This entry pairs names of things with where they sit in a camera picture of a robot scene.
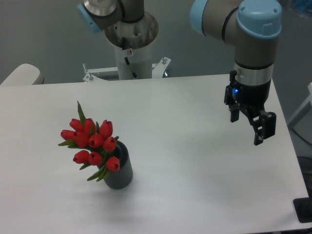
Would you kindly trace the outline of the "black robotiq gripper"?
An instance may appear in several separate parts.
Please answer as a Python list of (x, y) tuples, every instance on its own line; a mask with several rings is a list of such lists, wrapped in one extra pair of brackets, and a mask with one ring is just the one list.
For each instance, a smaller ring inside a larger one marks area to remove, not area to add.
[(275, 135), (276, 114), (266, 112), (264, 104), (269, 96), (271, 80), (261, 85), (246, 85), (239, 82), (235, 76), (236, 70), (230, 71), (230, 84), (226, 86), (224, 103), (230, 111), (230, 122), (239, 120), (240, 111), (247, 117), (254, 130), (254, 145)]

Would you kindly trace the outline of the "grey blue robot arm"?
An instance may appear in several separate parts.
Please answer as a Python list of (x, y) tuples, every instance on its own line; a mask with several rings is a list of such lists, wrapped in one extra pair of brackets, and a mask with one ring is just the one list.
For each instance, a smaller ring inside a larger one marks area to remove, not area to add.
[[(115, 50), (120, 80), (162, 77), (153, 68), (151, 45), (159, 27), (142, 0), (83, 0), (78, 12), (92, 32), (104, 32)], [(282, 9), (276, 0), (196, 0), (191, 27), (235, 49), (224, 102), (235, 122), (244, 114), (255, 132), (254, 144), (275, 134), (276, 114), (267, 112)]]

